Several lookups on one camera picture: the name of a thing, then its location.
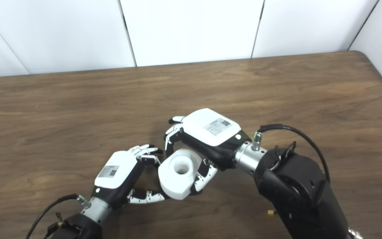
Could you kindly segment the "white and black left hand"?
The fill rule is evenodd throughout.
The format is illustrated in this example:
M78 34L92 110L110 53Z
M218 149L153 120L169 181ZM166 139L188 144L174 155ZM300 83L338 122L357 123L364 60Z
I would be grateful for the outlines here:
M129 203L147 204L169 199L162 190L134 189L147 165L159 168L161 162L157 154L161 153L163 150L149 144L115 152L97 175L91 197L103 200L113 210Z

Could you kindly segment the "white and black right hand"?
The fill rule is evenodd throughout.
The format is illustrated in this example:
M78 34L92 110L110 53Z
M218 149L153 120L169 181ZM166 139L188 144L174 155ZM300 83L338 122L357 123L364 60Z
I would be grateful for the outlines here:
M167 156L174 153L176 142L182 142L204 157L190 188L191 195L200 194L218 170L235 169L235 155L251 141L239 124L208 108L174 116L169 124L164 136Z

